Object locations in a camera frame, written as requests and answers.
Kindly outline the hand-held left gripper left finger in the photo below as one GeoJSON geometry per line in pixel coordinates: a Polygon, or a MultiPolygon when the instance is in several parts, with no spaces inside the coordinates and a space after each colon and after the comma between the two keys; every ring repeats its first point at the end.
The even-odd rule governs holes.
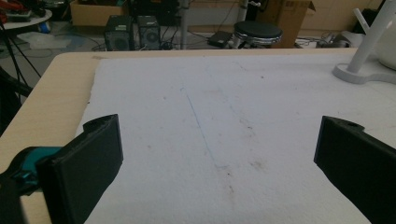
{"type": "Polygon", "coordinates": [[[35,164],[52,224],[83,224],[123,162],[119,117],[104,116],[35,164]]]}

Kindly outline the round black stool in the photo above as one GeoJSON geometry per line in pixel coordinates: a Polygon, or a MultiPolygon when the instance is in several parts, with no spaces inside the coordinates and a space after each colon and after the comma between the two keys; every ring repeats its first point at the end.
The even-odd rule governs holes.
{"type": "Polygon", "coordinates": [[[283,31],[271,23],[239,21],[233,26],[233,35],[239,40],[239,49],[246,45],[271,46],[278,43],[283,31]]]}

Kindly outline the white cloth mat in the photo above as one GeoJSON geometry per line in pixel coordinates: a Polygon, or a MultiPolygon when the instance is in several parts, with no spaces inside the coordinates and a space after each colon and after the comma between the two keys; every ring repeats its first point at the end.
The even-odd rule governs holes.
{"type": "Polygon", "coordinates": [[[123,164],[87,224],[369,224],[315,165],[323,116],[396,147],[396,85],[344,55],[104,59],[85,120],[115,114],[123,164]]]}

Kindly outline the white round object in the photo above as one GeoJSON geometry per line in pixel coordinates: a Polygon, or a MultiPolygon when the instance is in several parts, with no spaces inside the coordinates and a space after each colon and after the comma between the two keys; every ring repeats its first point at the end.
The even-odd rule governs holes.
{"type": "Polygon", "coordinates": [[[376,43],[375,53],[382,64],[396,71],[396,18],[389,23],[376,43]]]}

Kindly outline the white mug tree stand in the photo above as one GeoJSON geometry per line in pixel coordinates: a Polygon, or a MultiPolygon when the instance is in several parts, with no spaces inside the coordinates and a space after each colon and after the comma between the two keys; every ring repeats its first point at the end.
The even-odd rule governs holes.
{"type": "Polygon", "coordinates": [[[345,82],[353,84],[381,81],[396,85],[396,72],[391,72],[388,68],[382,68],[378,62],[369,62],[367,73],[361,71],[375,48],[376,42],[386,31],[387,26],[392,21],[393,15],[396,13],[396,0],[385,0],[384,5],[379,10],[371,26],[367,24],[357,9],[354,10],[354,13],[366,36],[363,38],[350,63],[337,64],[332,70],[332,74],[345,82]]]}

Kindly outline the clear plastic bag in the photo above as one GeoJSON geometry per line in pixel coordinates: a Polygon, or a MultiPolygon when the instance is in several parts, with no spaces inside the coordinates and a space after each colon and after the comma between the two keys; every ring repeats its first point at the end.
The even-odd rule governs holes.
{"type": "Polygon", "coordinates": [[[39,32],[19,34],[17,38],[27,42],[30,49],[65,49],[71,43],[70,39],[59,39],[54,35],[39,32]]]}

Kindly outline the round white table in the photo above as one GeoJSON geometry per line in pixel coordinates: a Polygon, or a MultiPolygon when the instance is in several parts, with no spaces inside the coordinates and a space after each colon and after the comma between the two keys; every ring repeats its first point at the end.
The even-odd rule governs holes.
{"type": "Polygon", "coordinates": [[[8,20],[6,23],[3,23],[3,26],[6,30],[19,29],[32,25],[38,25],[39,23],[48,21],[51,17],[52,12],[46,9],[45,15],[43,17],[38,17],[36,14],[31,13],[29,18],[17,19],[16,21],[8,20]]]}

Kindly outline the large cardboard box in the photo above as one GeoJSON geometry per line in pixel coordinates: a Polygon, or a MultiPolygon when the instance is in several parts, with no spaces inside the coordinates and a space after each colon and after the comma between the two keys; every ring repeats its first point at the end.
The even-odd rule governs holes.
{"type": "Polygon", "coordinates": [[[272,23],[283,31],[275,49],[292,49],[309,9],[316,11],[311,0],[262,0],[256,21],[272,23]]]}

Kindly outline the grey metal pole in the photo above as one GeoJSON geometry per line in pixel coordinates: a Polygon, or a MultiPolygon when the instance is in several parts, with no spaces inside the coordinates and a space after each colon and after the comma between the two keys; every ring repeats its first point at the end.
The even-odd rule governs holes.
{"type": "Polygon", "coordinates": [[[180,48],[187,48],[187,31],[188,31],[188,10],[189,10],[189,0],[180,0],[180,48]]]}

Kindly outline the small black device box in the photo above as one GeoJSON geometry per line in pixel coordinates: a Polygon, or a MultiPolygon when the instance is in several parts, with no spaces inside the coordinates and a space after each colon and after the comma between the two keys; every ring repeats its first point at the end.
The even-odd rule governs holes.
{"type": "Polygon", "coordinates": [[[218,31],[208,38],[207,44],[210,46],[224,49],[227,46],[228,42],[231,40],[232,36],[232,33],[218,31]]]}

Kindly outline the black computer case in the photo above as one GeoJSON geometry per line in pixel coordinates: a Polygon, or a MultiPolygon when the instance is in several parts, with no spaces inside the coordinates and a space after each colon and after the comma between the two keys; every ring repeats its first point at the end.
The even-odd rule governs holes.
{"type": "Polygon", "coordinates": [[[133,18],[128,15],[111,15],[106,23],[104,38],[107,51],[134,50],[133,18]]]}

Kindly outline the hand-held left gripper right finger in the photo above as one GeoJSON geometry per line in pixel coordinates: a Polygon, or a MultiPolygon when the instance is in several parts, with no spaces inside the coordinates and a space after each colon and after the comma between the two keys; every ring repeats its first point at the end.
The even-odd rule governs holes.
{"type": "Polygon", "coordinates": [[[396,149],[357,123],[324,116],[315,164],[372,224],[396,224],[396,149]]]}

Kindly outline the grey computer case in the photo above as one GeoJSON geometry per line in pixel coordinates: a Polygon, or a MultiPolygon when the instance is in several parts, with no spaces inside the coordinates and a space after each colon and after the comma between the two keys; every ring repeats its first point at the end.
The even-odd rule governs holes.
{"type": "Polygon", "coordinates": [[[155,16],[138,16],[137,26],[140,46],[143,49],[159,50],[161,27],[155,16]]]}

